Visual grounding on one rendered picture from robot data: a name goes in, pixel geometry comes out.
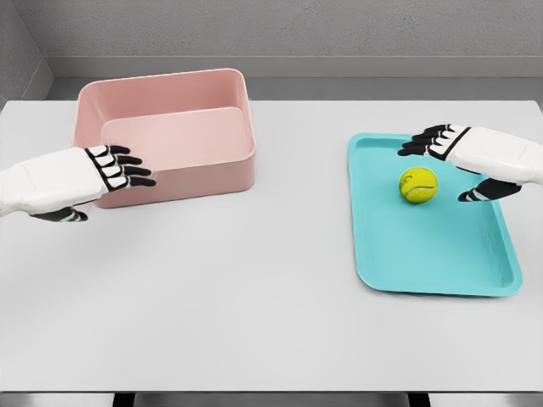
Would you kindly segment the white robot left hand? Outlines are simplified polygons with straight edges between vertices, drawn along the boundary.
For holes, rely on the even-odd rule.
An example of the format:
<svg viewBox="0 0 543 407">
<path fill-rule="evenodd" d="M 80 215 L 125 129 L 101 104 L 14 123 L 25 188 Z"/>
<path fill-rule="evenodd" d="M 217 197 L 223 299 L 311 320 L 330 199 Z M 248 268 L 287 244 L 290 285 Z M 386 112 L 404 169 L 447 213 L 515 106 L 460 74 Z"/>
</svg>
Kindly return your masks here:
<svg viewBox="0 0 543 407">
<path fill-rule="evenodd" d="M 22 164 L 30 186 L 22 193 L 23 210 L 39 220 L 84 222 L 77 209 L 103 195 L 131 187 L 153 187 L 152 171 L 131 149 L 118 145 L 69 148 Z"/>
</svg>

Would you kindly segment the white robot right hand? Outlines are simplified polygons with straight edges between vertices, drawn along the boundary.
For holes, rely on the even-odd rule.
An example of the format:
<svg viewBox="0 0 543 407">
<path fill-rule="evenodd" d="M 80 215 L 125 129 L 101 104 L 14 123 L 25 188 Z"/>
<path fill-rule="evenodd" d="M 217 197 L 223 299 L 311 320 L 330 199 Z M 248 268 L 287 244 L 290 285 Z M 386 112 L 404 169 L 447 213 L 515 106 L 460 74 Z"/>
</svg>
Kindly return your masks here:
<svg viewBox="0 0 543 407">
<path fill-rule="evenodd" d="M 484 175 L 476 187 L 459 195 L 460 202 L 492 201 L 519 192 L 524 181 L 522 137 L 485 127 L 435 125 L 402 145 L 400 156 L 429 156 L 455 167 Z"/>
</svg>

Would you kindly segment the yellow tennis ball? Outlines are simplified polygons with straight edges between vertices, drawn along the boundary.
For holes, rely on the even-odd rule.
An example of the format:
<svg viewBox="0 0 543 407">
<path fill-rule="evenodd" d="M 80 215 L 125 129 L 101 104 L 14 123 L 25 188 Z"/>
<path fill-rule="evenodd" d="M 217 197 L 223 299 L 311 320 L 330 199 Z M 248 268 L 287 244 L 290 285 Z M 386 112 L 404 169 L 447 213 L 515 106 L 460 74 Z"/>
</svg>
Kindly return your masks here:
<svg viewBox="0 0 543 407">
<path fill-rule="evenodd" d="M 400 195 L 411 204 L 425 204 L 438 191 L 438 179 L 433 171 L 414 167 L 405 171 L 399 180 Z"/>
</svg>

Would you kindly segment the blue rectangular tray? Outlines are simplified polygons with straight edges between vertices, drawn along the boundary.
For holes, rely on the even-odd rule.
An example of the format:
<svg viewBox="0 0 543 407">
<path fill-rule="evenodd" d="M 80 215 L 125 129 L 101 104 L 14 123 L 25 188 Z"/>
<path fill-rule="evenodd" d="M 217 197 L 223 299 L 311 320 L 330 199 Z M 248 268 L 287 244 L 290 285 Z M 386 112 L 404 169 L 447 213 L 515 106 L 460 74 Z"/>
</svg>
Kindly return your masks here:
<svg viewBox="0 0 543 407">
<path fill-rule="evenodd" d="M 497 201 L 461 203 L 481 175 L 429 157 L 401 157 L 403 134 L 361 133 L 348 144 L 355 267 L 380 291 L 508 297 L 523 276 Z M 401 175 L 435 173 L 438 191 L 427 203 L 408 203 Z"/>
</svg>

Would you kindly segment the pink rectangular basket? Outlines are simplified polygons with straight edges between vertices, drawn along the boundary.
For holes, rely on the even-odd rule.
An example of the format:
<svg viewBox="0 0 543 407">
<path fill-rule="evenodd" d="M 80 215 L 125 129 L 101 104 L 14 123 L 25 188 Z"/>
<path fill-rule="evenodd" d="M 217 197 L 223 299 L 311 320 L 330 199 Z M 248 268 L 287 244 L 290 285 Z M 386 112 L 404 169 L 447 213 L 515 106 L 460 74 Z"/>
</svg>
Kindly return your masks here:
<svg viewBox="0 0 543 407">
<path fill-rule="evenodd" d="M 95 204 L 113 209 L 242 192 L 255 183 L 255 136 L 244 75 L 200 70 L 95 81 L 77 99 L 72 144 L 120 145 L 151 170 Z"/>
</svg>

